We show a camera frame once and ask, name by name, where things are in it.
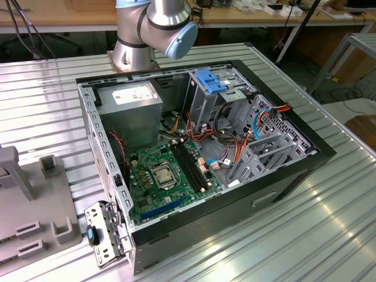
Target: blue cable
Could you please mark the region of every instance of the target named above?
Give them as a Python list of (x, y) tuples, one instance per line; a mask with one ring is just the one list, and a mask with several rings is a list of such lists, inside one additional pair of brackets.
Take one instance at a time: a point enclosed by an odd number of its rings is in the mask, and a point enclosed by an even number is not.
[(270, 113), (270, 109), (262, 109), (262, 110), (259, 111), (259, 112), (256, 114), (256, 116), (254, 117), (254, 120), (253, 120), (253, 134), (254, 134), (254, 137), (256, 137), (257, 140), (260, 140), (259, 134), (257, 133), (257, 118), (258, 118), (258, 116), (259, 116), (262, 112), (269, 112), (269, 113)]
[(218, 162), (218, 159), (211, 159), (206, 162), (208, 166), (210, 166), (211, 163)]
[(211, 160), (208, 160), (208, 161), (206, 162), (206, 164), (207, 164), (208, 166), (210, 166), (210, 164), (211, 164), (211, 163), (214, 163), (214, 162), (224, 163), (224, 162), (221, 162), (219, 159), (211, 159)]

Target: floor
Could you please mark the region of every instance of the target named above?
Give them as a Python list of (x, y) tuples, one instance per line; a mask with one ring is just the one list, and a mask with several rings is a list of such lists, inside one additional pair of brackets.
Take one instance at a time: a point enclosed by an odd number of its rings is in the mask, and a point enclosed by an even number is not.
[[(13, 37), (12, 35), (0, 35), (0, 42)], [(115, 42), (116, 34), (110, 34), (111, 40)], [(104, 32), (77, 32), (70, 33), (69, 38), (77, 41), (82, 45), (84, 56), (104, 54), (107, 51), (106, 35)], [(66, 58), (78, 56), (77, 48), (66, 43), (61, 43), (56, 39), (46, 38), (47, 44), (58, 58)], [(262, 51), (269, 58), (273, 57), (272, 40), (269, 32), (263, 28), (236, 28), (222, 29), (220, 35), (220, 44), (251, 42), (257, 49)], [(0, 52), (1, 62), (28, 61), (33, 59), (32, 55), (19, 43), (11, 46), (11, 55), (4, 55)], [(280, 68), (294, 79), (302, 87), (309, 87), (320, 68), (312, 61), (307, 59), (297, 50), (292, 50), (287, 55)], [(331, 80), (326, 80), (323, 85), (315, 92), (314, 98), (320, 103), (333, 103), (339, 100), (349, 100), (354, 98), (369, 98), (376, 93), (376, 71), (368, 75), (366, 78), (357, 82), (357, 91), (349, 91), (354, 85), (342, 85)]]

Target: metal bracket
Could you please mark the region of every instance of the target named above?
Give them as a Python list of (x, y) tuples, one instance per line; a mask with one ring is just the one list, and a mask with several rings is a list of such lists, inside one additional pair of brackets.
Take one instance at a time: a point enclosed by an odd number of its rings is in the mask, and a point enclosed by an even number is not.
[(114, 203), (96, 202), (85, 210), (86, 222), (96, 229), (98, 244), (93, 246), (99, 268), (118, 261), (132, 250), (132, 243)]

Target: red cable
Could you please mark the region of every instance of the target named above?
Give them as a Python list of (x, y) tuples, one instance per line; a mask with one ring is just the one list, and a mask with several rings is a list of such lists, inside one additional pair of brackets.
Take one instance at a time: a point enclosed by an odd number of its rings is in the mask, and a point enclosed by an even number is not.
[(282, 109), (282, 110), (279, 110), (278, 113), (283, 113), (283, 112), (287, 112), (291, 110), (290, 108), (285, 108), (285, 109)]
[(108, 133), (111, 134), (112, 137), (114, 137), (117, 140), (117, 142), (119, 142), (120, 148), (122, 148), (123, 162), (124, 162), (124, 177), (125, 177), (125, 174), (126, 174), (126, 162), (125, 162), (125, 152), (124, 152), (124, 148), (123, 148), (122, 142), (120, 141), (120, 139), (113, 132), (108, 131)]

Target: cpu socket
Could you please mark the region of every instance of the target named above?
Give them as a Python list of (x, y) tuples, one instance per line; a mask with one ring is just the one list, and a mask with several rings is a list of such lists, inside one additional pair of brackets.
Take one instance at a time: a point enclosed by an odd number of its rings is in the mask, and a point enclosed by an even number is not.
[(159, 189), (170, 190), (177, 183), (170, 163), (150, 169)]

